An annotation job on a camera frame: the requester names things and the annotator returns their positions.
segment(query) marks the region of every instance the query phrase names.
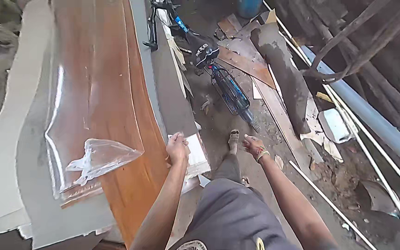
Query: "right hand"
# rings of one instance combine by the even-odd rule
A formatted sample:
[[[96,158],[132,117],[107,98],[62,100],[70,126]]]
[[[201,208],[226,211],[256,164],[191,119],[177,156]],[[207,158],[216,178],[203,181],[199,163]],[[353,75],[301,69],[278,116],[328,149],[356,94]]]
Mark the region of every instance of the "right hand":
[[[257,160],[257,156],[262,151],[266,150],[266,147],[261,139],[247,134],[245,134],[245,139],[243,140],[243,147],[245,151],[253,155],[254,160]]]
[[[189,154],[188,142],[182,132],[177,132],[168,141],[166,151],[171,158],[172,165],[177,163],[188,164]]]

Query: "bicycle seat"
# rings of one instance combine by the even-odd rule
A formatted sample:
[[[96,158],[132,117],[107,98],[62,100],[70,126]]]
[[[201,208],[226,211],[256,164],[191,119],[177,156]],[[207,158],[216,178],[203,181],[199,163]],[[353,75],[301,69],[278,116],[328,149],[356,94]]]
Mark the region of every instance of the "bicycle seat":
[[[219,47],[214,39],[202,35],[195,35],[192,31],[186,33],[186,39],[192,50],[192,63],[199,69],[203,69],[209,60],[219,56]]]

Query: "white pipe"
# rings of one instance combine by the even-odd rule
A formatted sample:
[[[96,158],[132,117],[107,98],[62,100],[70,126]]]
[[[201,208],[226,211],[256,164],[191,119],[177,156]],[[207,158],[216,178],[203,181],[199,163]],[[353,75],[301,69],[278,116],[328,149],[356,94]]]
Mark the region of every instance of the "white pipe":
[[[385,157],[387,162],[391,165],[391,167],[395,170],[395,172],[399,175],[400,177],[400,168],[397,167],[397,165],[393,162],[393,160],[388,156],[388,154],[384,151],[384,149],[379,145],[379,143],[374,139],[374,137],[370,134],[370,132],[364,127],[364,125],[359,121],[356,115],[348,108],[348,106],[344,103],[344,101],[337,95],[336,91],[329,86],[328,88],[330,92],[334,95],[334,97],[337,99],[337,101],[343,106],[343,108],[348,112],[348,114],[351,116],[351,118],[354,120],[354,122],[359,126],[359,128],[365,133],[365,135],[371,140],[373,145],[381,152],[381,155]]]
[[[266,6],[266,8],[269,11],[272,11],[270,6],[263,0],[263,4]],[[289,39],[293,40],[291,33],[286,29],[285,25],[282,23],[282,21],[279,19],[277,15],[275,15],[275,18],[277,20],[277,23],[280,25],[280,27],[285,31],[286,35],[288,36]],[[279,33],[285,38],[286,43],[294,50],[294,52],[297,53],[297,55],[307,64],[308,66],[311,66],[311,61],[308,59],[308,57],[305,55],[303,50],[292,44],[292,42],[289,39],[286,39],[285,35],[282,34],[282,32],[279,31]]]
[[[328,199],[328,197],[325,196],[325,194],[316,186],[314,185],[314,183],[302,172],[302,170],[300,168],[298,168],[296,166],[296,164],[294,164],[294,162],[289,161],[289,163],[297,170],[297,172],[300,173],[300,175],[309,183],[309,185],[311,185],[314,190],[316,190],[318,192],[318,194],[330,205],[331,208],[334,209],[334,211],[336,211],[336,213],[354,230],[354,232],[360,236],[360,238],[372,249],[372,250],[377,250],[377,248],[375,246],[373,246],[373,244],[367,239],[367,237],[365,237],[361,231],[359,231],[359,229],[336,207],[336,205],[334,205],[330,199]]]
[[[356,131],[354,130],[354,128],[352,128],[352,126],[350,125],[351,123],[348,122],[348,117],[347,115],[342,111],[341,106],[339,105],[339,102],[336,100],[336,98],[334,97],[333,93],[330,90],[330,86],[328,86],[327,84],[324,84],[324,88],[327,91],[328,95],[330,96],[331,100],[334,102],[334,104],[336,105],[337,110],[341,113],[342,118],[345,120],[345,122],[348,125],[348,128],[350,129],[351,133],[354,134],[354,136],[356,137],[357,142],[359,143],[360,147],[362,148],[362,150],[364,151],[365,155],[367,155],[367,158],[369,159],[371,165],[373,166],[375,172],[377,173],[379,179],[382,181],[385,189],[387,190],[388,195],[390,195],[393,203],[395,204],[395,206],[397,207],[397,210],[400,213],[400,201],[396,195],[396,193],[392,190],[392,188],[390,187],[390,185],[388,184],[387,180],[385,179],[385,176],[382,174],[381,170],[379,169],[379,167],[377,166],[376,162],[374,161],[373,157],[370,155],[370,152],[368,151],[367,147],[364,145],[364,142],[360,139],[359,134],[356,133]]]

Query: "bicycle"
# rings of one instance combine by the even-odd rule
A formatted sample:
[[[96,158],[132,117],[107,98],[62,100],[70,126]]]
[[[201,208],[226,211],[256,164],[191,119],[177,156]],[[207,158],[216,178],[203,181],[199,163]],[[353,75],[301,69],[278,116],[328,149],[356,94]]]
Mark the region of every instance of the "bicycle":
[[[215,62],[219,55],[219,47],[214,42],[214,39],[202,36],[190,30],[175,11],[180,5],[172,4],[171,0],[164,0],[163,2],[151,1],[151,7],[152,14],[148,18],[148,23],[151,27],[150,39],[149,42],[143,42],[143,44],[150,47],[151,52],[158,49],[155,24],[156,10],[166,10],[171,22],[176,22],[176,25],[170,26],[171,30],[180,30],[180,35],[186,39],[191,47],[192,63],[198,69],[205,69],[205,71],[211,75],[211,83],[222,97],[231,114],[239,115],[245,122],[249,123],[256,133],[259,133],[260,126],[254,120],[253,113],[249,110],[251,102],[244,90],[239,86],[229,71]]]

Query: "wristband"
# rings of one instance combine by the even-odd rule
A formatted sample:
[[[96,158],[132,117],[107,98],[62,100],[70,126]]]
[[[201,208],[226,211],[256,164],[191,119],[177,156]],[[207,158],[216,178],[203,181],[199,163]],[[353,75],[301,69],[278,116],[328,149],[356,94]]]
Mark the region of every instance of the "wristband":
[[[260,152],[259,155],[257,156],[256,162],[259,162],[260,158],[266,154],[270,155],[270,153],[267,150]]]

